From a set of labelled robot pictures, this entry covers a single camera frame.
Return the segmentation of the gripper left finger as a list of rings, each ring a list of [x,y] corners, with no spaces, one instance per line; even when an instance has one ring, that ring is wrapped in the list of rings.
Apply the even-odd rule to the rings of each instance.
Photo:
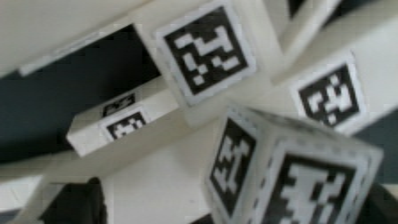
[[[33,202],[22,224],[108,224],[101,180],[49,183]]]

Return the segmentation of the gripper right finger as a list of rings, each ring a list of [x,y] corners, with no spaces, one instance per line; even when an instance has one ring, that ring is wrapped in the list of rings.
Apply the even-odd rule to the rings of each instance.
[[[398,199],[378,183],[371,186],[355,224],[398,224]]]

